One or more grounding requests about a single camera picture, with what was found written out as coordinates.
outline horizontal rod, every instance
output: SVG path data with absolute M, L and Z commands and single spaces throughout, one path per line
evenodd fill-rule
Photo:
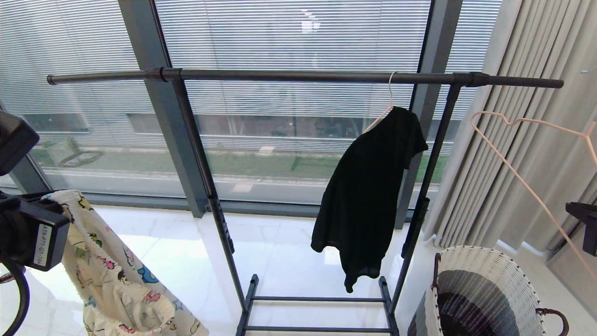
M 260 301 L 383 302 L 382 298 L 254 297 Z
M 157 68 L 145 71 L 117 71 L 96 74 L 49 75 L 48 83 L 82 83 L 94 81 L 154 80 L 171 81 L 294 81 L 323 83 L 387 83 L 391 72 L 365 71 L 278 71 L 278 70 L 206 70 Z M 544 78 L 489 76 L 481 72 L 457 72 L 453 74 L 417 74 L 397 72 L 392 76 L 395 84 L 458 84 L 469 87 L 483 85 L 515 85 L 559 88 L 561 80 Z
M 391 330 L 388 328 L 329 328 L 322 326 L 252 326 L 246 328 L 247 331 L 305 331 L 305 332 L 378 332 L 387 334 Z

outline black cable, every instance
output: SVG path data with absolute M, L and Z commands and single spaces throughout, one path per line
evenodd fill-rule
M 19 310 L 17 310 L 17 316 L 14 318 L 12 324 L 8 327 L 8 329 L 4 332 L 2 336 L 13 336 L 16 334 L 17 330 L 25 321 L 25 316 L 27 316 L 27 311 L 29 310 L 29 284 L 27 284 L 27 279 L 25 278 L 25 274 L 21 271 L 21 268 L 14 262 L 10 256 L 5 253 L 2 253 L 2 247 L 0 246 L 0 257 L 2 263 L 6 266 L 8 271 L 13 275 L 14 280 L 17 282 L 17 286 L 19 287 Z

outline beige curtain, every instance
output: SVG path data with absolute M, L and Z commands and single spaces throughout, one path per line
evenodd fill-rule
M 543 251 L 559 242 L 537 202 L 475 135 L 468 123 L 485 109 L 513 120 L 537 118 L 584 130 L 597 116 L 597 1 L 504 0 L 486 56 L 489 74 L 560 78 L 564 88 L 486 87 L 477 91 L 427 216 L 425 238 L 435 245 L 513 248 L 527 242 Z M 567 230 L 576 226 L 564 205 L 590 198 L 596 169 L 574 136 L 533 124 L 506 127 L 484 117 L 478 127 L 542 197 Z

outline rack base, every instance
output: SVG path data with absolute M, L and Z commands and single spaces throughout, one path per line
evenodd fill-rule
M 392 305 L 392 297 L 387 288 L 387 281 L 385 277 L 379 278 L 379 288 L 381 298 L 322 298 L 322 297 L 263 297 L 256 296 L 257 285 L 259 284 L 259 277 L 253 274 L 247 297 L 245 299 L 245 312 L 241 314 L 241 320 L 236 329 L 236 336 L 245 336 L 247 331 L 300 331 L 300 332 L 360 332 L 360 333 L 380 333 L 389 334 L 391 336 L 399 336 L 398 325 L 396 324 L 396 317 L 390 312 Z M 330 328 L 320 326 L 252 326 L 249 325 L 249 317 L 251 316 L 251 309 L 255 301 L 317 301 L 317 302 L 376 302 L 383 303 L 384 312 L 386 314 L 387 328 Z

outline hanger hook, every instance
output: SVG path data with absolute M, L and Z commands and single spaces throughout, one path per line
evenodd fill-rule
M 394 77 L 394 74 L 397 73 L 398 71 L 394 71 L 392 72 L 392 74 L 390 75 L 390 79 L 387 81 L 387 88 L 388 90 L 390 90 L 390 106 L 392 106 L 392 77 Z

